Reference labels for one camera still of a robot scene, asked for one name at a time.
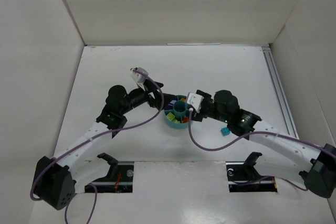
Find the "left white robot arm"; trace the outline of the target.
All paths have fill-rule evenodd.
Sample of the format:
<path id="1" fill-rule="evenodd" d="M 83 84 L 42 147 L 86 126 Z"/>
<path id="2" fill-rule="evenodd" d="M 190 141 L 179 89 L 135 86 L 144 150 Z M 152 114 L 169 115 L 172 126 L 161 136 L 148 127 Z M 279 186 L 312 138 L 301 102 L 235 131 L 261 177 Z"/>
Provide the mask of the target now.
<path id="1" fill-rule="evenodd" d="M 101 114 L 84 136 L 65 151 L 37 162 L 30 198 L 61 210 L 94 180 L 119 179 L 122 175 L 118 172 L 118 160 L 98 153 L 98 149 L 119 132 L 128 130 L 125 115 L 131 110 L 146 103 L 161 112 L 176 99 L 173 94 L 163 93 L 162 87 L 162 83 L 149 79 L 130 92 L 121 85 L 111 87 Z"/>

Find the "lime green lego brick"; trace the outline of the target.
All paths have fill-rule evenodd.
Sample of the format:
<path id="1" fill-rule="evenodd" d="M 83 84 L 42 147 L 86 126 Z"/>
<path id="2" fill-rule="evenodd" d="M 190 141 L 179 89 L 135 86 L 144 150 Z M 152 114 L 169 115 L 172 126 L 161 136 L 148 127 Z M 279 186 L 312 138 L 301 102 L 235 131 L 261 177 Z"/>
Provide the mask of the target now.
<path id="1" fill-rule="evenodd" d="M 176 120 L 175 115 L 173 113 L 171 113 L 171 112 L 166 115 L 166 118 L 169 121 L 175 121 Z"/>

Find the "teal small lego brick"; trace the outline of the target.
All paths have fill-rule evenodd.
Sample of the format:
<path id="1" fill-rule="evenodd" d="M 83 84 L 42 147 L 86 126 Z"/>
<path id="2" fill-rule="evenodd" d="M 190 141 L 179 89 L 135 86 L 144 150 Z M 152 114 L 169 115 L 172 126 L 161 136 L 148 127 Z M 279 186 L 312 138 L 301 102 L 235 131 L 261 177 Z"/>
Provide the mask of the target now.
<path id="1" fill-rule="evenodd" d="M 222 136 L 228 136 L 230 135 L 230 129 L 228 127 L 224 127 L 220 130 Z"/>

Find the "dark purple lego brick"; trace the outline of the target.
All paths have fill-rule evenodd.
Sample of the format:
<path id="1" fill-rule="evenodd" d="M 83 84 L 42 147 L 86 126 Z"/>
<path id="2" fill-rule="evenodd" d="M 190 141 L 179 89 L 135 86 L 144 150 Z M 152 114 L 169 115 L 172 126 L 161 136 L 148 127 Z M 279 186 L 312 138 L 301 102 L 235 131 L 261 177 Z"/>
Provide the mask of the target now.
<path id="1" fill-rule="evenodd" d="M 169 103 L 164 109 L 165 110 L 172 110 L 173 106 L 174 106 L 174 104 Z"/>

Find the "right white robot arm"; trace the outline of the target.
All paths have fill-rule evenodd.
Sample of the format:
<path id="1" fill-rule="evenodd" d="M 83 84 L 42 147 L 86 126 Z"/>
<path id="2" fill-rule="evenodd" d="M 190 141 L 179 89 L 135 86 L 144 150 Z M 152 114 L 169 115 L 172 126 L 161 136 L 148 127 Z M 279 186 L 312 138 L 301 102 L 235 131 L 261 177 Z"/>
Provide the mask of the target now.
<path id="1" fill-rule="evenodd" d="M 241 164 L 242 186 L 261 181 L 264 178 L 279 177 L 298 182 L 306 190 L 322 198 L 330 198 L 335 189 L 335 147 L 324 147 L 300 140 L 282 133 L 261 119 L 260 116 L 240 108 L 238 99 L 228 90 L 220 90 L 210 95 L 201 90 L 187 95 L 186 103 L 189 121 L 200 122 L 211 118 L 226 123 L 236 136 L 230 143 L 211 149 L 221 151 L 239 140 L 263 145 L 290 160 L 288 165 L 280 165 L 271 159 L 263 159 L 260 152 L 252 152 Z"/>

